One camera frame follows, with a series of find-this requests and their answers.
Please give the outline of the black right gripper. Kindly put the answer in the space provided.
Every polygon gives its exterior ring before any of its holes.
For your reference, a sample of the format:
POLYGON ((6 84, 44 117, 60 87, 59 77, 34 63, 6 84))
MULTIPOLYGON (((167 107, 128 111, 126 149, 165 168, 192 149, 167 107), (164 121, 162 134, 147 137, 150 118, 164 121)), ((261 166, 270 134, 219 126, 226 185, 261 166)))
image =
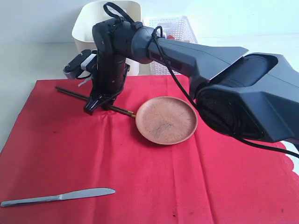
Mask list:
POLYGON ((97 63, 92 73, 93 87, 84 106, 84 112, 89 115, 92 115, 100 106, 104 110, 110 110, 117 95, 123 90, 127 72, 130 69, 123 56, 106 55, 100 51, 96 51, 96 53, 97 63))

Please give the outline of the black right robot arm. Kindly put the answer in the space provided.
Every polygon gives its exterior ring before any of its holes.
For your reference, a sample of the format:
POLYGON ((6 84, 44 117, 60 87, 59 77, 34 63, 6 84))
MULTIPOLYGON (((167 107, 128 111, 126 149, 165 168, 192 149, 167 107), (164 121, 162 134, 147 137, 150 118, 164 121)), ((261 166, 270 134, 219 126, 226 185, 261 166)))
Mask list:
POLYGON ((126 59, 156 61, 189 78, 184 95, 216 132, 257 148, 298 144, 299 74, 283 55, 165 39, 160 26, 134 21, 114 3, 103 8, 110 19, 92 29, 97 62, 87 113, 122 91, 126 59))

